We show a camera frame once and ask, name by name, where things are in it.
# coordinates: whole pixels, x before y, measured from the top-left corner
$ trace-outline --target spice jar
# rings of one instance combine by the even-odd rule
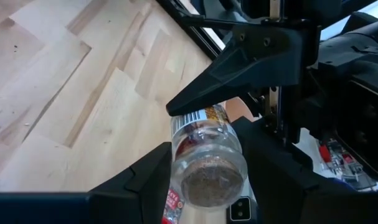
[[[234,203],[247,178],[247,163],[223,107],[175,116],[171,129],[171,184],[179,195],[208,211]]]

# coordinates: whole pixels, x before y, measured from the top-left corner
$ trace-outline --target barcode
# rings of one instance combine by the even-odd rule
[[[203,119],[207,119],[206,113],[204,110],[195,111],[183,116],[177,116],[172,119],[172,137],[183,127],[185,127],[188,124],[191,124],[196,121],[200,121]]]

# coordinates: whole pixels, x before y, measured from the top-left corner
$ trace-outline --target glass jar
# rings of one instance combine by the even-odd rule
[[[171,120],[171,184],[189,205],[225,209],[241,194],[247,163],[221,105]]]

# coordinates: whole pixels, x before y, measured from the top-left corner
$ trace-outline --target wooden floor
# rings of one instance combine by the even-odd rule
[[[153,0],[0,0],[0,191],[113,177],[170,141],[165,104],[208,64]]]

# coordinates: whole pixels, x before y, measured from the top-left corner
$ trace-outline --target red label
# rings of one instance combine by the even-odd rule
[[[175,209],[178,201],[179,201],[178,194],[175,191],[169,189],[168,196],[166,197],[166,205],[168,205],[169,208],[171,209]]]

